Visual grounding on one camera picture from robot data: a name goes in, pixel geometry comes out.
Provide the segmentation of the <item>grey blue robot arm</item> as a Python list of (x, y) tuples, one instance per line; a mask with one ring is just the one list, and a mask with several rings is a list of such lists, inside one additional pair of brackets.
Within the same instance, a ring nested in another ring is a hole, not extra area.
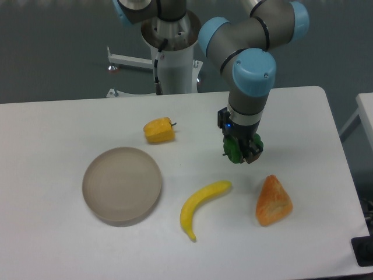
[(244, 1), (248, 13), (233, 24), (223, 17), (201, 23), (185, 1), (114, 1), (123, 25), (140, 23), (152, 50), (157, 95), (190, 93), (192, 58), (199, 45), (229, 86), (227, 106), (217, 113), (224, 154), (233, 163), (252, 163), (263, 152), (257, 134), (276, 76), (270, 50), (303, 38), (309, 29), (306, 7), (297, 1)]

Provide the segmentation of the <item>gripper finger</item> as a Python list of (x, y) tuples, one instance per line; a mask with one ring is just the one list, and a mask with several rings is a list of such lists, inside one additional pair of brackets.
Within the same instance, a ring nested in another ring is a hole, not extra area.
[(258, 160), (262, 153), (262, 141), (253, 140), (249, 143), (248, 156), (246, 157), (246, 162), (248, 164), (253, 163)]
[(244, 163), (245, 158), (245, 144), (240, 139), (234, 140), (234, 163)]

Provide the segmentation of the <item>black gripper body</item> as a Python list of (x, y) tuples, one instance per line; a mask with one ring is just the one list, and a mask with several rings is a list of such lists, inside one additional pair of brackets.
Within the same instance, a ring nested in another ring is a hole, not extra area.
[(233, 109), (225, 107), (217, 113), (217, 126), (223, 137), (231, 135), (238, 139), (251, 139), (257, 132), (260, 118), (256, 115), (240, 115)]

